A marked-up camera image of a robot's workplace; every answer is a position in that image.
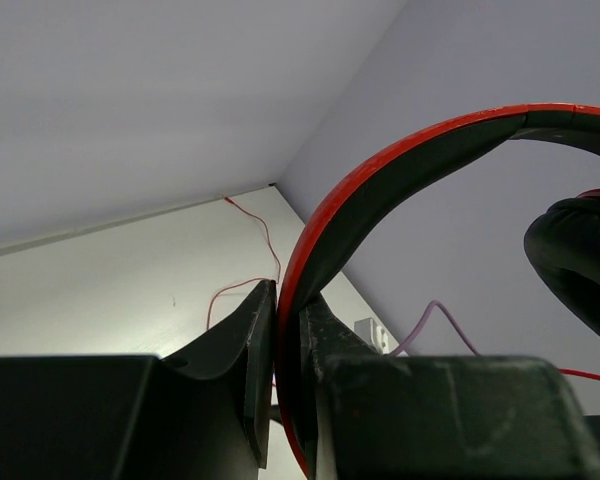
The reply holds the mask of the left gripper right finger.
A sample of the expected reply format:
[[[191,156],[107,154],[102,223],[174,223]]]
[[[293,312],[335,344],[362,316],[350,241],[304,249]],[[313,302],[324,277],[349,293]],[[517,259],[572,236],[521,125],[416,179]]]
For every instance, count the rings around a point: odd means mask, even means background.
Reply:
[[[545,360],[381,355],[320,298],[299,331],[313,479],[600,479],[576,396]]]

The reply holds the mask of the red black headphones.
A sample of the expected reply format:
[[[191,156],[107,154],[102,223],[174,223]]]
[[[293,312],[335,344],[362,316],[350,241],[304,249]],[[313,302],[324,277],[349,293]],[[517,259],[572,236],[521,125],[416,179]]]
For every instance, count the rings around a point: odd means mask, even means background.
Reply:
[[[282,424],[308,478],[313,479],[304,451],[306,391],[299,331],[301,311],[314,300],[323,299],[322,289],[372,229],[400,203],[515,139],[561,144],[600,156],[600,108],[562,103],[514,105],[434,125],[361,164],[312,215],[282,283],[275,360]],[[600,415],[583,415],[600,449]]]

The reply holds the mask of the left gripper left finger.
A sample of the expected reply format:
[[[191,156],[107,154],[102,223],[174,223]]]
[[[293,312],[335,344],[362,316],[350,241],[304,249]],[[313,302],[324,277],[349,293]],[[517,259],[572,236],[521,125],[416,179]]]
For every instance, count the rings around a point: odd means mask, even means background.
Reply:
[[[275,309],[262,281],[165,358],[0,358],[0,479],[256,478]]]

